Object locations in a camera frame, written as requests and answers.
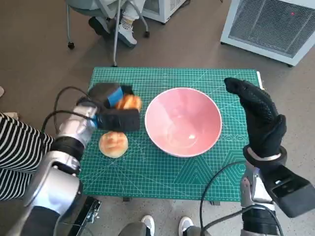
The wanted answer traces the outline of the black left robot hand blue tape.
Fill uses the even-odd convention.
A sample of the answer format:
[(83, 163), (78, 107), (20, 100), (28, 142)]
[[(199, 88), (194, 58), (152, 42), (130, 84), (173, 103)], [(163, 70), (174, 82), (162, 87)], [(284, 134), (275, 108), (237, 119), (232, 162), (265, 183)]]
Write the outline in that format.
[(99, 102), (106, 108), (114, 107), (125, 95), (134, 95), (132, 86), (117, 82), (97, 83), (88, 92), (92, 101)]

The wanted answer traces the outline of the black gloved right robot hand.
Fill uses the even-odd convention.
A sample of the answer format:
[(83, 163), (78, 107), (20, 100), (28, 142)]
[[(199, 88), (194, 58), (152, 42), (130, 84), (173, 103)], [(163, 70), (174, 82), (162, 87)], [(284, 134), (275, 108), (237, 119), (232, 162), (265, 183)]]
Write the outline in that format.
[(286, 117), (279, 114), (270, 95), (244, 80), (225, 78), (226, 90), (239, 97), (246, 113), (249, 147), (260, 158), (280, 153)]

